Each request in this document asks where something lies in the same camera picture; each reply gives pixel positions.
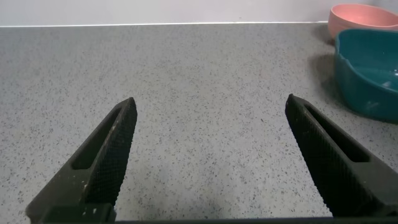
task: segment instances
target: speckled gray countertop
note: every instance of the speckled gray countertop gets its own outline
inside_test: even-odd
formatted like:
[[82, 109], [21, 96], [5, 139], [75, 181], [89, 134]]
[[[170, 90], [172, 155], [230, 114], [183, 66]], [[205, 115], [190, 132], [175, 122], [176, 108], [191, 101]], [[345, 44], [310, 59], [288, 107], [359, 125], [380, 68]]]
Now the speckled gray countertop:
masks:
[[350, 112], [324, 24], [0, 29], [0, 217], [107, 112], [138, 122], [118, 220], [330, 216], [284, 114], [305, 98], [398, 171], [398, 126]]

